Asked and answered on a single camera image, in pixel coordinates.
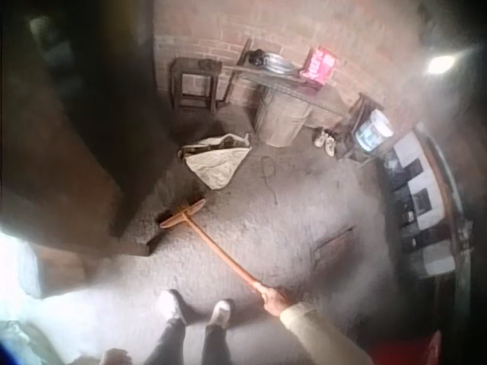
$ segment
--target wooden broom handle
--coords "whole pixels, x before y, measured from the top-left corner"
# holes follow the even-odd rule
[[[198,224],[196,224],[187,214],[183,213],[184,220],[189,224],[191,228],[210,246],[220,256],[223,261],[227,263],[228,266],[231,267],[233,271],[240,275],[253,289],[255,289],[254,285],[259,283],[258,280],[254,278],[247,270],[242,268],[238,265],[235,260],[233,260],[220,246],[210,238],[208,234],[202,230]]]

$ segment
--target red brick wall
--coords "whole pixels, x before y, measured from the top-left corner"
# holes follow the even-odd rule
[[[352,105],[358,92],[365,92],[383,103],[402,129],[416,122],[411,100],[421,99],[408,97],[422,66],[417,5],[416,0],[156,0],[158,86],[167,89],[174,57],[236,62],[249,37],[252,49],[280,53],[299,66],[310,47],[323,45],[340,59],[333,83],[343,100]],[[219,97],[228,77],[221,77]],[[207,83],[186,78],[184,87],[199,94]],[[232,102],[255,105],[254,90],[240,81]]]

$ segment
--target light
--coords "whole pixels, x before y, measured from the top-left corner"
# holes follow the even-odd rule
[[[433,75],[443,74],[455,63],[453,56],[440,56],[433,58],[428,65],[428,73]]]

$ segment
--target gray floor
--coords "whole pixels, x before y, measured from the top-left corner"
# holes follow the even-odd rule
[[[218,119],[226,131],[252,131],[243,109],[230,106]],[[195,220],[264,283],[290,287],[353,338],[364,323],[368,328],[394,326],[404,300],[393,264],[399,245],[381,172],[374,163],[358,169],[328,157],[312,145],[311,133],[302,129],[291,147],[281,149],[252,135],[252,151],[230,184],[217,192],[206,192],[175,160],[126,236],[148,242],[158,234],[158,214],[180,204],[188,191],[203,192],[208,203]],[[263,174],[270,176],[267,185]],[[346,249],[326,248],[321,269],[314,269],[314,250],[347,227],[354,230]],[[194,233],[179,226],[159,238],[150,257],[100,262],[84,290],[31,300],[24,318],[49,336],[66,362],[117,347],[141,363],[164,329],[155,307],[158,294],[176,288],[199,319],[209,317],[219,299],[234,300],[237,313],[228,343],[235,364],[303,363],[305,354],[279,321],[263,312],[259,296]],[[203,331],[201,320],[187,331],[187,364],[199,363]]]

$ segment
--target beige sleeve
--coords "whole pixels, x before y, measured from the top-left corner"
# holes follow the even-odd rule
[[[372,364],[362,349],[309,304],[287,308],[281,313],[281,322],[298,338],[316,365]]]

